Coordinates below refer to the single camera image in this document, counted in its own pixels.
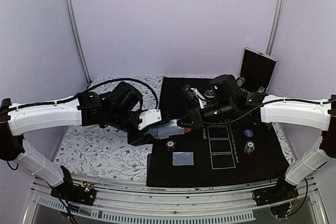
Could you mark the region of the blue card deck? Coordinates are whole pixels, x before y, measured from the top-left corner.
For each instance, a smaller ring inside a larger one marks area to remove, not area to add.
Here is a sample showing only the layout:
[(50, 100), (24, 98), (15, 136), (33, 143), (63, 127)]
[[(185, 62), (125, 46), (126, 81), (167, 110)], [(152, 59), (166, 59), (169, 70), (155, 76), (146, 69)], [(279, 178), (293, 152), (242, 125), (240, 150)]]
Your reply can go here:
[(177, 124), (177, 119), (170, 120), (164, 124), (150, 125), (148, 134), (154, 138), (165, 138), (175, 135), (183, 135), (184, 129)]

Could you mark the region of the red black chip stack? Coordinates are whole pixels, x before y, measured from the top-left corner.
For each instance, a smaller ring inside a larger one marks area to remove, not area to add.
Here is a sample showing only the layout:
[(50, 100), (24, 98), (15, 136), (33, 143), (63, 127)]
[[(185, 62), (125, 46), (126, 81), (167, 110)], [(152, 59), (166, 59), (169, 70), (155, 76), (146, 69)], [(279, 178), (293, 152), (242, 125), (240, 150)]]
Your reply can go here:
[(165, 148), (166, 148), (166, 150), (168, 151), (168, 152), (172, 152), (172, 151), (174, 151), (174, 149), (175, 149), (175, 142), (174, 141), (167, 141), (166, 143), (165, 143)]

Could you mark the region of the purple small blind button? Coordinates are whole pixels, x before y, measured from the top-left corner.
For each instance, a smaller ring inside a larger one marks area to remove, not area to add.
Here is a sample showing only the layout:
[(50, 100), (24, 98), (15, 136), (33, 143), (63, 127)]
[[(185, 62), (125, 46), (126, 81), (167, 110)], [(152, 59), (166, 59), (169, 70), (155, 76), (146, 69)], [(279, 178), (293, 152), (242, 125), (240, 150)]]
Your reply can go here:
[(244, 135), (246, 137), (253, 137), (254, 136), (254, 132), (252, 130), (250, 130), (250, 129), (246, 129), (246, 130), (244, 130)]

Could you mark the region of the blue white chip stack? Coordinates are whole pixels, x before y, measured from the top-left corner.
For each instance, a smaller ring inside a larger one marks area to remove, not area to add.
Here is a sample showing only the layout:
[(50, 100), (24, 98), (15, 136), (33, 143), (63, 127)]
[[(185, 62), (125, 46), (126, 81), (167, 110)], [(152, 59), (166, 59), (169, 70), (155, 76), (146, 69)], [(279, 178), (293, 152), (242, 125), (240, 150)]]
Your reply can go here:
[(244, 153), (249, 155), (252, 154), (255, 149), (255, 143), (253, 141), (247, 141), (244, 147)]

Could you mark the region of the black dealer button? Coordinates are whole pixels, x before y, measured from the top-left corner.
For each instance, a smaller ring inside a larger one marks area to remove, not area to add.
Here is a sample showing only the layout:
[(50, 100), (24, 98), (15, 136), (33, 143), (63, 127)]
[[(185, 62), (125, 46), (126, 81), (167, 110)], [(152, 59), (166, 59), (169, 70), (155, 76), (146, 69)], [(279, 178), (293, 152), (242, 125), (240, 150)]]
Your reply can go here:
[(215, 94), (214, 94), (214, 91), (211, 90), (211, 89), (208, 89), (204, 92), (204, 95), (207, 97), (207, 98), (214, 98), (215, 97)]

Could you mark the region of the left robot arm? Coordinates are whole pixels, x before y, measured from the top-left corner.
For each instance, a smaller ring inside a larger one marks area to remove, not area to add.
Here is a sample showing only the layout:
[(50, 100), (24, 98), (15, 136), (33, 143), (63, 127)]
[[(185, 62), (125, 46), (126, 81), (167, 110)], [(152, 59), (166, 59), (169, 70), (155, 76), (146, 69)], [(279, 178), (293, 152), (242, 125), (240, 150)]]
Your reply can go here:
[(161, 121), (159, 108), (144, 110), (134, 107), (143, 104), (143, 95), (131, 85), (132, 79), (116, 79), (118, 85), (109, 92), (98, 94), (89, 88), (61, 100), (37, 103), (1, 102), (1, 160), (24, 166), (42, 178), (67, 200), (78, 195), (69, 171), (55, 166), (36, 151), (24, 138), (24, 133), (58, 126), (114, 127), (130, 134), (143, 132)]

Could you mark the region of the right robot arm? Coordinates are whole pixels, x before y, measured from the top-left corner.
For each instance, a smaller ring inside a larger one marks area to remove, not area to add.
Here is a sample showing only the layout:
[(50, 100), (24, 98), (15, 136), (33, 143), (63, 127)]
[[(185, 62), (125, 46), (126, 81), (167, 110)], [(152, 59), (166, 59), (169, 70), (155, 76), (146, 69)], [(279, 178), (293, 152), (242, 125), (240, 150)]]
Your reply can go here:
[(197, 129), (201, 126), (226, 126), (242, 121), (280, 124), (292, 140), (313, 134), (301, 156), (293, 162), (271, 190), (276, 201), (291, 194), (292, 187), (335, 158), (335, 95), (328, 99), (309, 100), (279, 97), (272, 94), (251, 92), (244, 94), (234, 76), (224, 74), (209, 81), (212, 98), (206, 99), (196, 88), (182, 88), (183, 101), (191, 100), (196, 106), (186, 109), (178, 124)]

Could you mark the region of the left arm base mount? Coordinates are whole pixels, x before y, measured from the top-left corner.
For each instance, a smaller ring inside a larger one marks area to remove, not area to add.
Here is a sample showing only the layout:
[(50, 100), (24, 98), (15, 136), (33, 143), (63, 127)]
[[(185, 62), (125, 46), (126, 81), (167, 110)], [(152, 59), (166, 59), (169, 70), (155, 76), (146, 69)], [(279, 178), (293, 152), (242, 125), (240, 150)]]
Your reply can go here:
[(93, 206), (97, 191), (94, 184), (84, 181), (80, 185), (75, 185), (72, 181), (70, 171), (64, 166), (60, 167), (63, 171), (63, 181), (56, 187), (51, 187), (50, 195), (65, 200), (66, 202), (74, 202), (82, 205)]

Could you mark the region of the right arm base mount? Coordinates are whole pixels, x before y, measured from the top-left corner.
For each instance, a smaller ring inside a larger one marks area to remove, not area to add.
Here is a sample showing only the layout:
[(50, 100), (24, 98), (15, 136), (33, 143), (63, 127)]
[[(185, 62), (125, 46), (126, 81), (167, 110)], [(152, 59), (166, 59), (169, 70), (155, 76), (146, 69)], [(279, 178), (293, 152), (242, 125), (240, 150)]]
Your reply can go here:
[(299, 193), (297, 186), (293, 186), (283, 179), (278, 179), (274, 186), (256, 189), (252, 198), (257, 206), (264, 206), (286, 201), (284, 204), (270, 207), (270, 213), (278, 219), (287, 218), (296, 204)]

